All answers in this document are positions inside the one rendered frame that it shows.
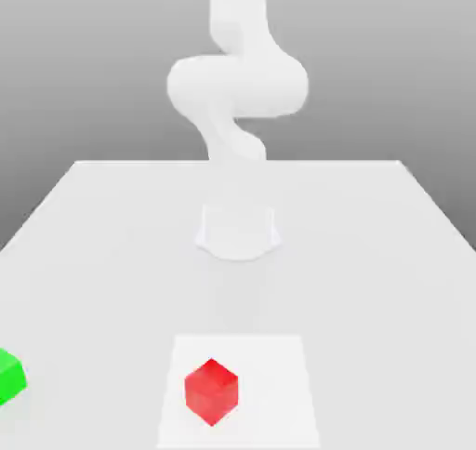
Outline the small green cube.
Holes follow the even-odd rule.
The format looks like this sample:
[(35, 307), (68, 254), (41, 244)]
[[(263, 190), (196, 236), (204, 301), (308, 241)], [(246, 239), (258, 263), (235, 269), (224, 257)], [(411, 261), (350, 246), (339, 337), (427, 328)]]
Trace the small green cube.
[(27, 379), (19, 358), (0, 348), (0, 406), (27, 388)]

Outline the small red cube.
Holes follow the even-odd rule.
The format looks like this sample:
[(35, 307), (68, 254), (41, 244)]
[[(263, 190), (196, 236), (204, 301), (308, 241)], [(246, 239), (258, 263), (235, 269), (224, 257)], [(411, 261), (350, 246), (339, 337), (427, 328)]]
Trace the small red cube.
[(185, 404), (213, 427), (239, 403), (239, 378), (213, 358), (184, 378)]

